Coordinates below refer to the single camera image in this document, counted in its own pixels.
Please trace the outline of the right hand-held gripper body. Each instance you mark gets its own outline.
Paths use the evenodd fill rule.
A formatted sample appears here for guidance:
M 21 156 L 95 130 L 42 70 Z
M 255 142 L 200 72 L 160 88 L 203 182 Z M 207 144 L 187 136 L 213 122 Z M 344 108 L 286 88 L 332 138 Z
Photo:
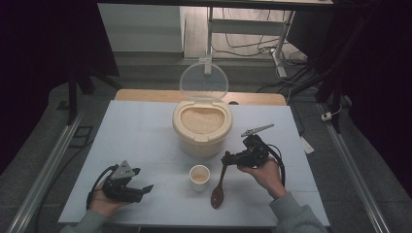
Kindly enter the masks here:
M 268 124 L 261 127 L 247 129 L 241 134 L 244 137 L 243 144 L 246 149 L 237 153 L 237 165 L 247 167 L 261 166 L 269 155 L 268 145 L 260 138 L 258 132 L 273 127 L 274 124 Z

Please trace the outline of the brown wooden spoon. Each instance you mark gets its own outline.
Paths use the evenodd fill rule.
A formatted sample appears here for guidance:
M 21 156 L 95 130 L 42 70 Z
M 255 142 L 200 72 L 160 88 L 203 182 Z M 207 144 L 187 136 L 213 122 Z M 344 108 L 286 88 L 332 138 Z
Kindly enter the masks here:
M 224 200 L 224 194 L 223 194 L 223 178 L 226 172 L 226 165 L 223 165 L 222 171 L 221 171 L 221 176 L 218 185 L 214 188 L 211 194 L 211 206 L 214 209 L 217 209 Z

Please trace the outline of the beige rice container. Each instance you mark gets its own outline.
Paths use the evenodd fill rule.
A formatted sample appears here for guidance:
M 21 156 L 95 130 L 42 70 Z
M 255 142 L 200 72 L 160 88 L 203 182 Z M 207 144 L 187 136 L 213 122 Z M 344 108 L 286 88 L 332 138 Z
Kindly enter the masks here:
M 196 134 L 187 130 L 181 121 L 181 113 L 188 108 L 217 109 L 224 114 L 224 123 L 220 129 L 209 134 Z M 193 157 L 212 157 L 223 149 L 223 143 L 233 124 L 232 111 L 223 101 L 182 101 L 174 109 L 172 125 L 180 138 L 184 152 Z

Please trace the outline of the black stand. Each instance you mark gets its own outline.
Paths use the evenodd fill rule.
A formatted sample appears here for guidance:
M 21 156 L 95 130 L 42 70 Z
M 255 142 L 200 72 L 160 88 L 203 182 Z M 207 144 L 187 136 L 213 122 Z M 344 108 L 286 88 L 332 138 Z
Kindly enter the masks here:
M 123 86 L 115 82 L 109 76 L 98 72 L 95 69 L 85 68 L 82 66 L 75 66 L 68 76 L 68 88 L 69 88 L 69 117 L 67 124 L 72 125 L 78 115 L 78 94 L 77 87 L 79 87 L 83 94 L 91 95 L 94 90 L 94 84 L 91 78 L 95 77 L 115 90 L 123 89 Z

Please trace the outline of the person's left hand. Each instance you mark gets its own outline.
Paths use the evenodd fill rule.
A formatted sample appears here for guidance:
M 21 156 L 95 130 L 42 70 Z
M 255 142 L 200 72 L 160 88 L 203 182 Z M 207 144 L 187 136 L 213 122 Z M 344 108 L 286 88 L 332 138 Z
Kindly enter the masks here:
M 92 191 L 89 208 L 105 217 L 112 216 L 119 208 L 127 205 L 127 202 L 117 202 L 106 197 L 105 193 L 97 188 Z

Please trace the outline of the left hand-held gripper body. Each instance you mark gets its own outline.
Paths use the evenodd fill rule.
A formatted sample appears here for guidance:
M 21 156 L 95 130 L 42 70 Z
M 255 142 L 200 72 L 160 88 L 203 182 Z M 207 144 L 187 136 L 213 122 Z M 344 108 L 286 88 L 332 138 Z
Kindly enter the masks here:
M 117 202 L 139 203 L 143 198 L 141 189 L 128 187 L 133 176 L 132 168 L 124 160 L 117 165 L 115 170 L 106 178 L 102 190 L 106 197 Z

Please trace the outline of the clear round container lid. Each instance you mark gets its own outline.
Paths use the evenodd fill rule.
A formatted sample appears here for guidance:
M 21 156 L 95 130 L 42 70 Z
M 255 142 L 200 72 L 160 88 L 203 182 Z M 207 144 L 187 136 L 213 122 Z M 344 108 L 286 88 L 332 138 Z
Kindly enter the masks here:
M 228 93 L 227 75 L 216 64 L 197 62 L 183 72 L 180 90 L 188 98 L 222 99 Z

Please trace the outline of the white cup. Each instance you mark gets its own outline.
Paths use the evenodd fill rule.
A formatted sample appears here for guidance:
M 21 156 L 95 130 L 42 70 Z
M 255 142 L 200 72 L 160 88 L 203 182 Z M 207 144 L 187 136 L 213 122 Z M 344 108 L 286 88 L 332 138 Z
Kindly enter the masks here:
M 195 165 L 189 171 L 190 187 L 197 192 L 202 192 L 209 186 L 210 171 L 204 165 Z

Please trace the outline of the white cabinet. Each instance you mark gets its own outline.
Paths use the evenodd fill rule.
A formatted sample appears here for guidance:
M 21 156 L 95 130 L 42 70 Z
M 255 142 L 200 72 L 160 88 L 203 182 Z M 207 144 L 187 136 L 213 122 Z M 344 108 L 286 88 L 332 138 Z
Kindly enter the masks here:
M 99 3 L 98 8 L 113 51 L 184 51 L 181 7 Z

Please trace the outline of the person's right hand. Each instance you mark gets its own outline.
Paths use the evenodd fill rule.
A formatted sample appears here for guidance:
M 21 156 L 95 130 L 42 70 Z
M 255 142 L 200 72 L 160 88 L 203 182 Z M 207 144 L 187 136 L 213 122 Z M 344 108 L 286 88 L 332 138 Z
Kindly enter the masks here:
M 279 199 L 288 193 L 281 182 L 280 168 L 274 158 L 267 158 L 265 163 L 258 168 L 240 165 L 237 168 L 251 175 L 273 199 Z

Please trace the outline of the white paper tag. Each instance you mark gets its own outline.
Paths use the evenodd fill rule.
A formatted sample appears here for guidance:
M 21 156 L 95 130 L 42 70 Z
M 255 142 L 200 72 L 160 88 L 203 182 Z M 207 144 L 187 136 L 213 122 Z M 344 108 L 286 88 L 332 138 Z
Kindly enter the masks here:
M 315 151 L 303 137 L 300 138 L 300 141 L 306 154 L 310 154 Z

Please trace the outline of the black floor frame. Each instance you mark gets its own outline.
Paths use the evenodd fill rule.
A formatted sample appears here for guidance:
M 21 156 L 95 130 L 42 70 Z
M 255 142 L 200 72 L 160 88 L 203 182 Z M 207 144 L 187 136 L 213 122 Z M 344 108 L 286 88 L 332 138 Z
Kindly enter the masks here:
M 70 148 L 82 149 L 90 143 L 92 126 L 79 126 L 69 144 Z

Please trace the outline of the uncooked rice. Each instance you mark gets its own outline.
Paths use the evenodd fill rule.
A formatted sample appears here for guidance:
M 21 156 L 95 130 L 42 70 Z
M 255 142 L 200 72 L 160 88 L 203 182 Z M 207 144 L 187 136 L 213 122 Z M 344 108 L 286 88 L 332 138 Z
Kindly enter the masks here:
M 181 113 L 183 126 L 196 134 L 209 134 L 220 129 L 224 114 L 217 109 L 188 108 Z

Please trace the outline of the white table mat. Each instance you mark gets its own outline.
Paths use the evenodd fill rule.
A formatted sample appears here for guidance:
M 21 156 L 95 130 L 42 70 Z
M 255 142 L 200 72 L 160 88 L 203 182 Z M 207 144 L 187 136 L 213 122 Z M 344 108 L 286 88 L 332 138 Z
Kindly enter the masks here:
M 86 212 L 86 197 L 108 167 L 127 161 L 139 168 L 130 186 L 150 186 L 142 201 L 116 211 L 111 222 L 120 225 L 179 227 L 263 227 L 276 225 L 267 192 L 236 167 L 222 167 L 221 158 L 198 160 L 179 145 L 172 127 L 172 103 L 113 101 L 102 120 L 93 145 L 59 218 L 75 223 Z M 280 151 L 286 167 L 286 187 L 301 205 L 309 205 L 323 225 L 329 221 L 289 107 L 235 105 L 233 126 L 223 148 L 244 149 L 242 133 L 258 128 L 260 138 Z M 210 190 L 189 186 L 189 170 L 201 163 L 209 168 L 209 185 L 223 185 L 218 209 L 210 204 Z

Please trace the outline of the white desk frame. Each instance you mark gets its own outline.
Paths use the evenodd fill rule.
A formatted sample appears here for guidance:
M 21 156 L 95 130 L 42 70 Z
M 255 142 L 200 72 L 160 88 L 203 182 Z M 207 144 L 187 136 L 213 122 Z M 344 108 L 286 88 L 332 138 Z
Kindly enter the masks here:
M 214 17 L 214 8 L 208 8 L 207 15 L 207 44 L 206 59 L 212 60 L 212 39 L 214 33 L 236 34 L 236 35 L 260 35 L 275 36 L 277 45 L 275 49 L 270 49 L 271 57 L 275 63 L 277 75 L 280 79 L 285 79 L 287 73 L 281 61 L 283 45 L 286 41 L 294 11 L 285 11 L 285 18 L 281 21 L 251 20 L 251 19 L 228 19 Z

